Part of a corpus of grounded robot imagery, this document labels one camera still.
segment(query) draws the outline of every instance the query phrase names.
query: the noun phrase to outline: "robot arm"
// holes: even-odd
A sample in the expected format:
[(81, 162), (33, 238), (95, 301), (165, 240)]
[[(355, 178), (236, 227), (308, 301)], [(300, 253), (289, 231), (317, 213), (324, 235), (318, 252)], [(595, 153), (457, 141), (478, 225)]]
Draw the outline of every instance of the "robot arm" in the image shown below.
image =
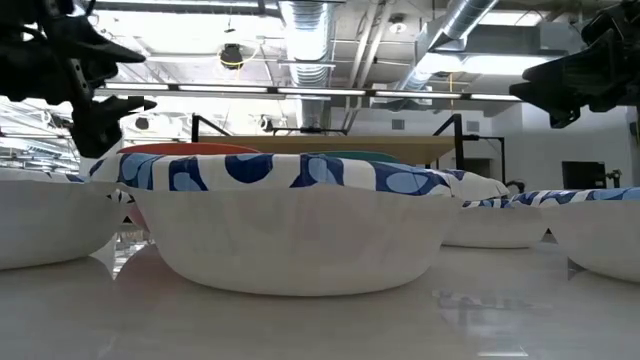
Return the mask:
[[(120, 118), (155, 104), (141, 97), (92, 100), (94, 90), (118, 74), (117, 63), (145, 58), (98, 34), (87, 14), (69, 16), (73, 10), (73, 0), (0, 0), (0, 95), (69, 101), (78, 151), (98, 158), (122, 137)], [(41, 31), (24, 26), (33, 23)], [(25, 41), (24, 34), (33, 38)]]
[(528, 82), (512, 85), (511, 95), (551, 115), (563, 128), (580, 117), (580, 108), (607, 112), (640, 104), (640, 3), (623, 0), (600, 11), (582, 30), (588, 48), (575, 55), (527, 69)]

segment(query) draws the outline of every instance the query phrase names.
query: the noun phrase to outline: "blue and white patterned bowl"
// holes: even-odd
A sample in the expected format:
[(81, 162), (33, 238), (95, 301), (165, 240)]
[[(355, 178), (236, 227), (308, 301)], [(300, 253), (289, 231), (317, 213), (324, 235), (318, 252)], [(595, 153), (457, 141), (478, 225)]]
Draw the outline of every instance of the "blue and white patterned bowl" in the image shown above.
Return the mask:
[(106, 194), (75, 175), (0, 169), (0, 269), (67, 261), (99, 250), (127, 211), (126, 196), (118, 192), (108, 199)]
[(640, 282), (640, 188), (538, 191), (514, 201), (541, 208), (571, 260), (600, 274)]
[(511, 206), (507, 199), (467, 201), (444, 245), (494, 249), (531, 247), (547, 226), (533, 207)]
[(447, 179), (453, 195), (465, 201), (481, 201), (509, 195), (500, 181), (462, 170), (437, 170)]
[(91, 174), (135, 196), (177, 273), (261, 294), (355, 294), (412, 281), (462, 205), (435, 172), (322, 155), (121, 154)]

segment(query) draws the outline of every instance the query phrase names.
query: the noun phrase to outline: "white table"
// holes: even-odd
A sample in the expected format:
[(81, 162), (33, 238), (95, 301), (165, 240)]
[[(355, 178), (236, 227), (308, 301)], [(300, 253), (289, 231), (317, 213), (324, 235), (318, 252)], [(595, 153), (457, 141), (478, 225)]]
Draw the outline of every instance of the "white table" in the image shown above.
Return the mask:
[(569, 275), (553, 244), (443, 248), (395, 290), (251, 296), (182, 279), (152, 246), (115, 281), (91, 258), (0, 272), (0, 358), (640, 358), (640, 285)]

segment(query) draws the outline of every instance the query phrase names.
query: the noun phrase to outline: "wooden shelf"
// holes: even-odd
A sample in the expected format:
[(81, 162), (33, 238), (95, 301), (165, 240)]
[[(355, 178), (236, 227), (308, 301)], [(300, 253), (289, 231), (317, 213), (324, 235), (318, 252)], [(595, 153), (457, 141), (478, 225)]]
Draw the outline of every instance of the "wooden shelf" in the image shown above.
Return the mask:
[(406, 164), (431, 164), (453, 150), (452, 136), (201, 136), (200, 142), (243, 145), (264, 153), (373, 151)]

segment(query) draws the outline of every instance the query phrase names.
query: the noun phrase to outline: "orange bowl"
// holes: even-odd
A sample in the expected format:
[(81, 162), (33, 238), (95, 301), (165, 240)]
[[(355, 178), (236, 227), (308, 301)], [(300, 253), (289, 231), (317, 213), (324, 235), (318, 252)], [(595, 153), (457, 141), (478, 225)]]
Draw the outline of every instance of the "orange bowl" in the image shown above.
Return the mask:
[[(150, 155), (231, 155), (259, 153), (259, 151), (238, 145), (216, 143), (160, 143), (130, 146), (118, 151), (119, 154), (150, 154)], [(134, 205), (129, 212), (131, 221), (149, 232), (147, 222), (144, 220), (140, 209)]]

